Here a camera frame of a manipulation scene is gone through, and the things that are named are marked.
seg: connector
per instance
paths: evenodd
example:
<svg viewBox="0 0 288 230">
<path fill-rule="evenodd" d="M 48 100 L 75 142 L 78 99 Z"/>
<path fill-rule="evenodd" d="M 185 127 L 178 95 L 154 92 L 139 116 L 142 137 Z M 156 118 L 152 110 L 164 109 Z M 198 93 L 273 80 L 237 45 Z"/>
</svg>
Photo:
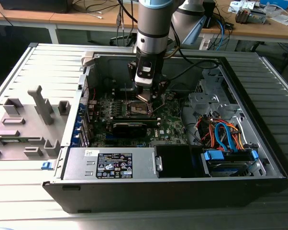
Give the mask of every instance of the connector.
<svg viewBox="0 0 288 230">
<path fill-rule="evenodd" d="M 209 160 L 224 160 L 224 155 L 220 150 L 207 150 L 204 153 L 206 161 Z"/>
<path fill-rule="evenodd" d="M 117 27 L 118 26 L 121 26 L 121 23 L 122 23 L 122 14 L 121 14 L 121 11 L 119 11 L 118 15 L 117 15 L 117 18 L 116 18 L 116 25 Z"/>
</svg>

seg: floor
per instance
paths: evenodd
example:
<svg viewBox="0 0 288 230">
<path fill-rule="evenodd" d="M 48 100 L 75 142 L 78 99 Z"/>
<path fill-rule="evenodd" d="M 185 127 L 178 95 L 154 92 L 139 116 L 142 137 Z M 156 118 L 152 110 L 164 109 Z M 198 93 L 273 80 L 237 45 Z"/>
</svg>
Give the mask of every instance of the floor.
<svg viewBox="0 0 288 230">
<path fill-rule="evenodd" d="M 91 32 L 92 42 L 88 42 L 85 31 L 59 30 L 58 33 L 60 43 L 78 45 L 108 46 L 110 38 L 115 36 L 116 33 L 113 32 Z M 50 43 L 50 37 L 46 29 L 42 28 L 0 26 L 0 85 L 30 42 Z M 199 43 L 200 39 L 194 48 L 199 47 Z M 253 42 L 240 41 L 237 50 L 249 50 L 252 45 Z M 285 51 L 279 44 L 265 43 L 256 51 L 260 56 L 266 57 L 276 69 L 280 69 Z M 288 67 L 282 76 L 288 82 Z"/>
</svg>

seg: warning label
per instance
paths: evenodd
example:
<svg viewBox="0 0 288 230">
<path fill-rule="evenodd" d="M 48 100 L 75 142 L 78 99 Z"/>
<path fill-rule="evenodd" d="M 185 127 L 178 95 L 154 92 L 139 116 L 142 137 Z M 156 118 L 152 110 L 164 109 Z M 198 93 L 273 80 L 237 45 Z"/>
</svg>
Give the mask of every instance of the warning label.
<svg viewBox="0 0 288 230">
<path fill-rule="evenodd" d="M 99 153 L 96 177 L 98 179 L 132 178 L 132 153 Z"/>
</svg>

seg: blue latch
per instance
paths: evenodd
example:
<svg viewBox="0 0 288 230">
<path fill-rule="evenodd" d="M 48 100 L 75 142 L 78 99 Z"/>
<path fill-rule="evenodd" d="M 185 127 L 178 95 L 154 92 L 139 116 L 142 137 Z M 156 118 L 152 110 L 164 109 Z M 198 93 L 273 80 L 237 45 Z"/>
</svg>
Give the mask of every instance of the blue latch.
<svg viewBox="0 0 288 230">
<path fill-rule="evenodd" d="M 251 151 L 251 154 L 253 155 L 253 157 L 254 157 L 255 160 L 259 159 L 259 155 L 258 155 L 258 153 L 257 153 L 256 150 L 252 150 L 252 151 Z"/>
<path fill-rule="evenodd" d="M 42 170 L 53 170 L 52 163 L 49 161 L 45 161 L 41 167 Z"/>
<path fill-rule="evenodd" d="M 220 150 L 207 150 L 204 153 L 206 161 L 208 160 L 224 160 L 224 155 Z"/>
</svg>

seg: metal bracket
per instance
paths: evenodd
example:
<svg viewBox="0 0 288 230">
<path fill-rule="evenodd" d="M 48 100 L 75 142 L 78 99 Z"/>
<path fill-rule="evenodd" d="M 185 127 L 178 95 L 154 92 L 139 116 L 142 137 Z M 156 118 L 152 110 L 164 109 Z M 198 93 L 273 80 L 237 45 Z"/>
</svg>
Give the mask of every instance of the metal bracket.
<svg viewBox="0 0 288 230">
<path fill-rule="evenodd" d="M 87 67 L 94 63 L 94 51 L 87 51 L 81 56 L 82 67 Z"/>
</svg>

